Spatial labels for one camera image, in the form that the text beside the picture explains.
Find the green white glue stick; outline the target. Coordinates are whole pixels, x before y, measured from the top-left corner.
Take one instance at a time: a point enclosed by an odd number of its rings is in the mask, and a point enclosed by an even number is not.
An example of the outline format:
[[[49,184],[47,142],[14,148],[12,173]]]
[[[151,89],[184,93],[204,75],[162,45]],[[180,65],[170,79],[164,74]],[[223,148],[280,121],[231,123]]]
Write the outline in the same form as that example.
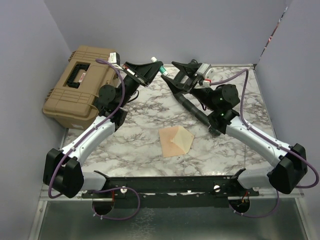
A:
[[[151,60],[152,63],[155,63],[155,62],[158,61],[158,59],[156,57],[154,57],[154,56],[151,57],[150,60]],[[166,68],[163,65],[159,68],[159,72],[164,76],[168,76],[169,75],[168,71],[166,70]]]

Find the tan paper envelope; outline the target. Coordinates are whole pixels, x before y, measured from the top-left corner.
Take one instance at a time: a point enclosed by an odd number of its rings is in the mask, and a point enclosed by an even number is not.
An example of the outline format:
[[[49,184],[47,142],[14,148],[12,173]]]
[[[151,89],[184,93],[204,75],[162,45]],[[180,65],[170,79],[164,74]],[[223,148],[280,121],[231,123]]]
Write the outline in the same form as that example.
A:
[[[182,126],[161,128],[158,133],[164,158],[187,154],[194,140],[194,135]]]

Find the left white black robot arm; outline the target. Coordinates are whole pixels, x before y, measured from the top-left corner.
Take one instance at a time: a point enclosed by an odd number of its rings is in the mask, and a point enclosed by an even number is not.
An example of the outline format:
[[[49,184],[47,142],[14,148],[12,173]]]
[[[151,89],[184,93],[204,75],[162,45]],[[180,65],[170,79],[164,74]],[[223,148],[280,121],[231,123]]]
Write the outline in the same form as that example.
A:
[[[145,64],[125,62],[124,66],[101,58],[95,61],[113,69],[120,85],[103,85],[94,101],[98,115],[93,123],[66,147],[61,150],[53,148],[47,153],[43,183],[48,186],[50,199],[60,196],[73,198],[80,191],[94,191],[101,198],[110,193],[107,177],[97,172],[83,172],[82,166],[93,150],[122,126],[128,114],[124,106],[140,86],[147,87],[152,83],[163,66],[162,61]]]

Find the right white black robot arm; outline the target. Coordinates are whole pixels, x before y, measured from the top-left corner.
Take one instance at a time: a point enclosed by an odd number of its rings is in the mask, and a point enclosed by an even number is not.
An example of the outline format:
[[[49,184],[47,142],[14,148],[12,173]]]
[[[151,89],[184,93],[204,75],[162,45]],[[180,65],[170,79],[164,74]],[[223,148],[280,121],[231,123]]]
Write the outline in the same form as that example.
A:
[[[244,94],[230,82],[242,74],[248,79],[247,68],[234,76],[213,82],[209,78],[212,67],[192,60],[190,63],[173,62],[178,74],[171,78],[162,75],[174,97],[189,112],[206,123],[214,133],[233,137],[262,156],[269,167],[243,169],[230,182],[229,189],[240,196],[251,188],[274,188],[290,194],[308,172],[305,148],[296,143],[280,141],[245,120]]]

